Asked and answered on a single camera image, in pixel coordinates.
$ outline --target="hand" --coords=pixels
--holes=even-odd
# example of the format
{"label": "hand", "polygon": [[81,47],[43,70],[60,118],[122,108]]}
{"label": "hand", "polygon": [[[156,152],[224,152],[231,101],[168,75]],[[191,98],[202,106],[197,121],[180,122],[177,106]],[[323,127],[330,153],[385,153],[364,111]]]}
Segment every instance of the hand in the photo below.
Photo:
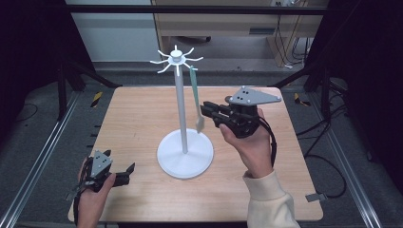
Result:
{"label": "hand", "polygon": [[115,183],[116,174],[111,174],[105,180],[99,192],[86,189],[80,197],[78,205],[77,227],[96,227],[104,211],[107,194]]}
{"label": "hand", "polygon": [[[260,108],[258,113],[264,118]],[[220,124],[220,130],[225,141],[238,150],[240,158],[253,178],[263,178],[273,172],[270,135],[264,127],[259,126],[252,136],[244,139],[238,139],[225,124]]]}

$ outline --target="right hand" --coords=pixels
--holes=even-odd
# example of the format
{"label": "right hand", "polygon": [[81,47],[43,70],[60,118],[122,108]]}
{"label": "right hand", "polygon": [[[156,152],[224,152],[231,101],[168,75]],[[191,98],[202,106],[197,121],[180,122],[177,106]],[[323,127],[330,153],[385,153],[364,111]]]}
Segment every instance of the right hand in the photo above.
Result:
{"label": "right hand", "polygon": [[[258,113],[264,118],[260,108]],[[252,178],[263,178],[273,172],[270,135],[264,127],[259,126],[252,136],[244,139],[238,139],[225,124],[220,124],[220,130],[225,141],[238,150]]]}

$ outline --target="white round base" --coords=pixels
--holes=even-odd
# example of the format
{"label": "white round base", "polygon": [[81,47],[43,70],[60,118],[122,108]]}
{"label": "white round base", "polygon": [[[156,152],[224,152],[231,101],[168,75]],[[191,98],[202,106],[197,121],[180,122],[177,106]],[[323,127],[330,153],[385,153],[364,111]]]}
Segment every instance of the white round base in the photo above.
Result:
{"label": "white round base", "polygon": [[182,152],[181,130],[166,135],[157,150],[157,159],[163,171],[170,176],[186,180],[203,173],[213,160],[213,144],[202,133],[186,129],[187,150]]}

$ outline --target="silver metal plate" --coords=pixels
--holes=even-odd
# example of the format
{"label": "silver metal plate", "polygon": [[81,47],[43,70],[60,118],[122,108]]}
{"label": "silver metal plate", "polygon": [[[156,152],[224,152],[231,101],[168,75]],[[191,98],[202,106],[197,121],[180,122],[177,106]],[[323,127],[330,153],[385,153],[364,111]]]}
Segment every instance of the silver metal plate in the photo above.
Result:
{"label": "silver metal plate", "polygon": [[281,102],[281,97],[243,86],[228,102],[236,105],[261,105]]}

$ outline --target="white vertical pole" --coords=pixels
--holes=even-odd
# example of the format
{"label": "white vertical pole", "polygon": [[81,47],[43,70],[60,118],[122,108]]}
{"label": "white vertical pole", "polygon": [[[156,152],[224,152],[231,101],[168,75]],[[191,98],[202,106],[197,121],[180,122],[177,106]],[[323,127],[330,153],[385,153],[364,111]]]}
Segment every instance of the white vertical pole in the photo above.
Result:
{"label": "white vertical pole", "polygon": [[187,154],[187,132],[186,132],[186,116],[184,112],[184,95],[183,95],[183,76],[182,67],[176,66],[175,71],[175,87],[177,91],[179,122],[181,125],[182,152]]}

